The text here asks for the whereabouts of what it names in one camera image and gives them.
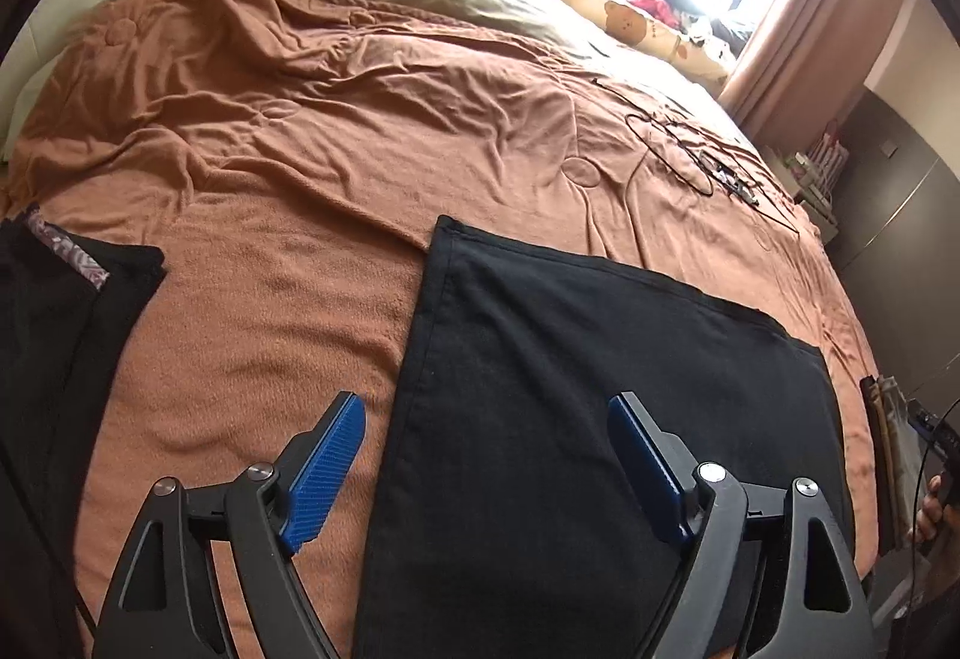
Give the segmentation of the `person's right hand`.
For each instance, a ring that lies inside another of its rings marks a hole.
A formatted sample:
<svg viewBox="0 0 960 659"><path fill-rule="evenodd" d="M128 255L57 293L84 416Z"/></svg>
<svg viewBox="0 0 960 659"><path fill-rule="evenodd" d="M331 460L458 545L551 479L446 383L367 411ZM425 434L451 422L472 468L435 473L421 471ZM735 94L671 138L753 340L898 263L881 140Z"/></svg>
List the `person's right hand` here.
<svg viewBox="0 0 960 659"><path fill-rule="evenodd" d="M934 475L928 482L928 491L924 495L914 524L910 532L913 544L934 540L942 532L958 532L958 510L955 506L944 505L940 501L944 472Z"/></svg>

